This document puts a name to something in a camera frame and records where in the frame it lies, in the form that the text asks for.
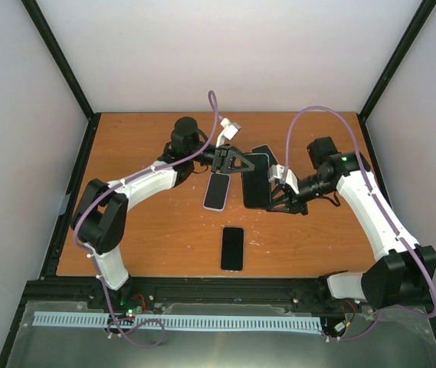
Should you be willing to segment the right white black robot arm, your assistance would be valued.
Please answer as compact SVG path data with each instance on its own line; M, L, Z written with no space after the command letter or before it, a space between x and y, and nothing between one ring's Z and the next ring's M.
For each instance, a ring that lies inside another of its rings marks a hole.
M334 202L342 198L365 232L375 259L368 271L325 276L327 295L365 301L376 309L434 302L436 251L421 245L401 224L363 155L340 152L329 136L314 140L307 152L316 170L313 175L298 179L280 164L269 168L274 190L267 210L307 215L307 204L314 199L328 194Z

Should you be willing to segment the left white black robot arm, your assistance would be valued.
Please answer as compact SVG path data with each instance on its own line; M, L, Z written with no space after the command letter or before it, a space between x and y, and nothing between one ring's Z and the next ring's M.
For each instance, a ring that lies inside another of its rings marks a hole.
M144 200L182 184L193 173L195 164L213 173L247 173L255 165L237 147L212 144L192 117L175 122L170 141L162 155L145 169L122 179L88 182L71 219L76 246L85 248L105 284L105 299L115 308L126 307L132 290L120 252L128 211Z

